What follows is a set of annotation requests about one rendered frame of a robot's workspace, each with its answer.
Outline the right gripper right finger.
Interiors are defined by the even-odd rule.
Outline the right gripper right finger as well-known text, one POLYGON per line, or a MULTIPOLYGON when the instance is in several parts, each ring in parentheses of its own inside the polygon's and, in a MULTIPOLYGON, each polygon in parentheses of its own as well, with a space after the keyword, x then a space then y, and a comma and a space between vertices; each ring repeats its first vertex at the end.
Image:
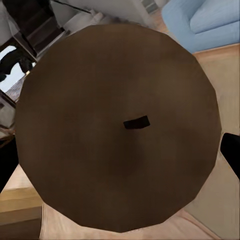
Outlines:
POLYGON ((226 132, 221 141, 220 151, 240 179, 240 135, 226 132))

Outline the pillar candle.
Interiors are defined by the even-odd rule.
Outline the pillar candle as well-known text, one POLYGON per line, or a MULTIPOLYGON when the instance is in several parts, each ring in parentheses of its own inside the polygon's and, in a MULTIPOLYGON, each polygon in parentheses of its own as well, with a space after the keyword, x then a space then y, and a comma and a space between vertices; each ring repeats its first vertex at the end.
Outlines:
POLYGON ((42 198, 34 187, 0 193, 0 240, 39 240, 42 198))
POLYGON ((52 44, 23 81, 12 127, 41 199, 79 226, 116 233, 162 224, 191 203, 222 134, 197 58, 127 21, 52 44))

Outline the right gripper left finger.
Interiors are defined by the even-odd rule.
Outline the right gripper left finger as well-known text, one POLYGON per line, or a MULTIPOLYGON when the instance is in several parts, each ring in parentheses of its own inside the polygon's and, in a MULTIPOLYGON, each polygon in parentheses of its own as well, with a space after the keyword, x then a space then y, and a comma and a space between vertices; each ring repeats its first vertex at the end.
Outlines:
POLYGON ((19 164, 15 133, 0 138, 0 193, 19 164))

